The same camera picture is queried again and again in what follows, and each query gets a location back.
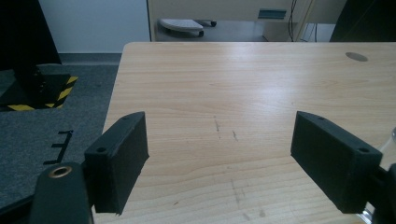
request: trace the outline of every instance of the black plastic block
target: black plastic block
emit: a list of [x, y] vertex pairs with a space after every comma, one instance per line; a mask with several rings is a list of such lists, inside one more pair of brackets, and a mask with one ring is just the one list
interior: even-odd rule
[[122, 213], [148, 158], [144, 112], [119, 119], [85, 151], [97, 213]]
[[291, 156], [343, 213], [361, 213], [382, 154], [317, 115], [297, 112]]

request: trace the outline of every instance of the cable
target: cable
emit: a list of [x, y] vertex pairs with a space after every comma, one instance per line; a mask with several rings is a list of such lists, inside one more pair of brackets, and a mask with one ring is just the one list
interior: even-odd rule
[[293, 0], [291, 2], [291, 9], [290, 9], [290, 17], [289, 17], [289, 36], [291, 38], [291, 42], [294, 42], [294, 28], [293, 28], [293, 12], [294, 9], [296, 8], [297, 0]]
[[318, 24], [315, 24], [315, 42], [318, 42]]

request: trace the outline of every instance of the table surface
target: table surface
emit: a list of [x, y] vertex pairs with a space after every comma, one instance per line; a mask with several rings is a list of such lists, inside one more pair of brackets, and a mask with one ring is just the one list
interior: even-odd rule
[[395, 59], [394, 43], [127, 45], [105, 129], [146, 111], [150, 158], [123, 214], [95, 221], [360, 223], [290, 156], [295, 114], [381, 146], [396, 125]]

